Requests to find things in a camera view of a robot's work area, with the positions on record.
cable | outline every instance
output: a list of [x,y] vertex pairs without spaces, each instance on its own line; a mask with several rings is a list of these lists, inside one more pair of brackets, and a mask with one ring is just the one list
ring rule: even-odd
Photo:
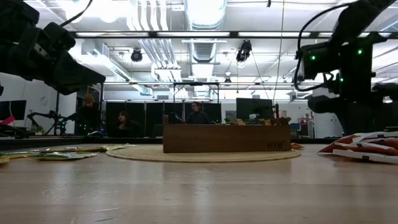
[[277,75],[276,75],[276,81],[275,81],[275,89],[274,89],[274,97],[272,97],[272,104],[274,104],[275,100],[275,95],[276,95],[276,87],[278,86],[278,79],[279,79],[279,69],[280,69],[280,53],[282,51],[282,38],[283,38],[283,33],[284,33],[284,21],[285,21],[285,0],[282,3],[282,28],[280,29],[280,43],[279,43],[279,57],[278,57],[278,70],[277,70]]
[[24,95],[25,95],[26,83],[27,83],[27,80],[25,81],[24,90],[22,91],[22,97],[21,97],[21,100],[24,100]]
[[9,109],[10,109],[10,115],[13,116],[13,115],[12,115],[12,112],[11,112],[11,102],[12,102],[12,101],[10,101],[10,107],[9,107]]
[[238,72],[238,61],[236,61],[236,76],[238,79],[237,85],[236,85],[236,93],[239,93],[239,72]]
[[300,64],[301,64],[301,58],[302,58],[302,56],[301,56],[301,54],[300,54],[301,39],[302,39],[304,30],[305,30],[315,19],[318,19],[320,16],[322,16],[322,15],[324,15],[324,14],[330,12],[330,11],[333,11],[333,10],[335,10],[335,9],[339,9],[339,8],[341,8],[341,7],[349,6],[349,5],[351,5],[351,4],[352,4],[352,2],[350,2],[350,3],[345,3],[345,4],[341,4],[341,5],[339,5],[339,6],[334,6],[334,7],[331,7],[331,8],[329,8],[329,9],[326,9],[326,10],[324,10],[324,11],[318,13],[318,14],[315,15],[314,17],[312,17],[312,19],[310,19],[310,20],[301,28],[300,33],[299,33],[299,35],[298,35],[298,39],[297,39],[298,62],[297,62],[297,68],[296,68],[296,71],[295,71],[294,77],[293,77],[293,84],[294,84],[294,87],[295,87],[295,89],[296,89],[297,91],[310,91],[310,90],[315,90],[315,89],[320,88],[321,86],[323,86],[323,83],[322,83],[322,84],[319,84],[319,85],[316,85],[316,86],[313,86],[313,87],[309,87],[309,88],[305,88],[305,89],[300,89],[300,88],[299,88],[299,84],[297,83],[297,76],[298,76],[298,74],[299,74]]
[[262,81],[262,77],[261,77],[261,74],[260,74],[260,71],[259,71],[259,67],[257,66],[256,58],[254,57],[253,49],[251,50],[251,54],[253,55],[254,64],[256,65],[257,73],[259,74],[259,77],[260,77],[260,80],[261,80],[261,85],[264,88],[264,91],[266,92],[267,99],[269,100],[269,96],[268,96],[268,93],[267,93],[266,86],[264,86],[264,81]]
[[83,11],[79,12],[77,15],[73,16],[73,17],[70,18],[69,20],[67,20],[67,21],[65,21],[65,22],[63,22],[63,23],[61,23],[60,26],[61,26],[61,27],[64,27],[64,26],[68,25],[69,23],[75,21],[75,20],[76,20],[77,18],[79,18],[80,16],[82,16],[83,13],[85,13],[85,11],[89,8],[89,6],[91,5],[91,3],[93,3],[93,0],[90,0],[90,1],[88,2],[86,8],[85,8]]

desk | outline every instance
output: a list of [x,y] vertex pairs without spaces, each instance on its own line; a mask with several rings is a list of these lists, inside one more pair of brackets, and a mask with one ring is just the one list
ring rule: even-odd
[[1,223],[396,223],[397,166],[317,155],[237,164],[17,159]]
[[167,116],[163,126],[165,153],[291,150],[290,126],[169,124]]

camera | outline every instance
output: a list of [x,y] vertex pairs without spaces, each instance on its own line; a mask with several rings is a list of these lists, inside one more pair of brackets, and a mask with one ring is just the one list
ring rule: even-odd
[[238,54],[236,55],[236,60],[238,62],[245,62],[250,56],[250,51],[251,51],[250,40],[244,40],[243,44],[239,48]]
[[68,53],[76,42],[62,26],[51,22],[37,28],[39,12],[22,0],[2,0],[0,9],[0,72],[42,80],[63,95],[105,82]]
[[131,60],[133,62],[140,62],[142,60],[141,49],[134,49],[131,54]]

black partition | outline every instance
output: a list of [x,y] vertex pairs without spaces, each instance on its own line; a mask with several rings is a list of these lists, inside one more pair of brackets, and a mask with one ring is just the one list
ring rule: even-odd
[[184,103],[184,108],[185,108],[185,120],[187,120],[189,114],[192,113],[191,104],[192,104],[192,102]]
[[163,102],[147,103],[145,136],[152,137],[155,125],[157,129],[163,124]]
[[169,121],[173,124],[181,123],[182,120],[182,103],[165,103],[164,114],[169,116]]
[[141,132],[144,132],[145,128],[145,110],[144,103],[126,103],[126,111],[130,115],[130,119],[139,123]]
[[209,117],[210,123],[220,124],[221,118],[221,103],[204,103],[203,112]]

white ceiling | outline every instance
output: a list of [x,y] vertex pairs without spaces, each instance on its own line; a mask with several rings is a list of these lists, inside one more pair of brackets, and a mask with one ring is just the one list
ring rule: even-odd
[[[60,20],[65,20],[65,11],[60,7],[64,4],[70,3],[69,0],[59,1],[26,1],[30,5],[34,6],[40,12],[40,22],[38,27],[44,27],[49,22],[60,23]],[[285,3],[285,7],[282,7],[282,0],[272,0],[270,8],[266,7],[267,1],[255,1],[255,0],[228,0],[228,7],[226,10],[226,17],[224,22],[224,30],[264,30],[264,31],[298,31],[301,27],[311,19],[315,14],[321,10],[335,6],[343,2],[344,0],[288,0]],[[126,14],[128,11],[128,2],[124,0],[114,0],[110,3],[112,7],[104,8],[103,11],[89,10],[86,12],[83,19],[76,24],[68,26],[67,29],[78,30],[78,31],[101,31],[101,30],[128,30],[126,25]],[[178,9],[183,7],[183,0],[168,0],[169,6],[167,10],[167,21],[169,27],[172,30],[185,30],[185,16],[183,11]],[[383,30],[390,24],[398,20],[398,3],[393,4],[389,9],[385,10],[369,27],[368,31]],[[111,13],[111,9],[120,17],[113,23],[103,22],[99,16],[104,13]],[[315,21],[308,30],[313,31],[331,31],[339,15],[339,11],[332,12],[330,15],[319,18]],[[389,31],[394,30],[394,26],[388,28]],[[303,40],[302,45],[314,44],[315,42],[321,42],[324,40]],[[150,72],[151,62],[144,54],[144,58],[141,62],[133,63],[130,59],[130,54],[134,47],[140,47],[137,39],[96,39],[95,42],[99,45],[105,43],[111,49],[112,59],[119,62],[127,71],[131,72],[134,77],[134,72]],[[294,60],[294,53],[297,48],[296,40],[283,40],[279,39],[253,39],[251,40],[252,49],[254,56],[250,56],[246,62],[244,68],[239,68],[235,62],[225,57],[223,52],[230,52],[230,58],[234,58],[236,49],[241,44],[241,39],[228,39],[226,44],[219,45],[219,51],[216,61],[219,65],[215,65],[213,70],[213,76],[222,77],[225,76],[225,72],[229,68],[232,76],[235,77],[237,74],[241,77],[240,82],[254,82],[258,79],[259,75],[262,76],[283,76],[293,69],[297,61]],[[188,56],[188,48],[186,44],[181,43],[181,39],[172,39],[174,52],[178,60],[178,65],[182,68],[182,77],[187,77],[190,74],[190,66],[187,64],[190,57]],[[389,40],[382,44],[374,46],[374,57],[388,50],[391,50],[398,46],[397,40]],[[278,57],[281,57],[280,64],[278,63]],[[259,73],[257,72],[256,65],[254,63],[256,59]],[[398,51],[392,51],[391,53],[382,57],[375,58],[373,61],[373,69],[377,71],[378,68],[385,67],[389,64],[398,62]],[[88,65],[110,77],[113,74],[103,65],[88,63]],[[392,67],[386,73],[380,73],[379,77],[398,77],[398,66]],[[138,81],[148,81],[151,79],[150,75],[139,75],[134,77]]]

